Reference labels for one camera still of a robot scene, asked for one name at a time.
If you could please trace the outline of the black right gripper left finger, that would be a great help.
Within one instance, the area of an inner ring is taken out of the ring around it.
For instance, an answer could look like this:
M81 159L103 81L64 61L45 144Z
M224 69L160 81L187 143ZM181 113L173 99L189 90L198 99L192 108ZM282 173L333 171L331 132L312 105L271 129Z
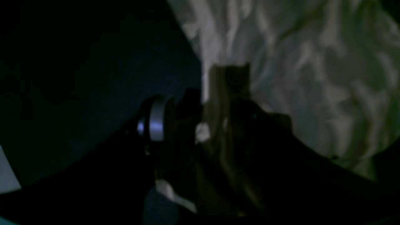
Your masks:
M155 157L165 153L175 118L200 112L200 94L145 100L137 115L70 168L1 194L1 224L147 225Z

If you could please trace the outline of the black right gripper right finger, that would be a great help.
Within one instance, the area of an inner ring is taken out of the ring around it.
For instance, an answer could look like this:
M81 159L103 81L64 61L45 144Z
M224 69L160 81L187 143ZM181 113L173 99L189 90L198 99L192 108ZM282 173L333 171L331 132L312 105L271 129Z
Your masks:
M340 168L256 103L223 105L202 161L219 190L266 225L398 225L399 190Z

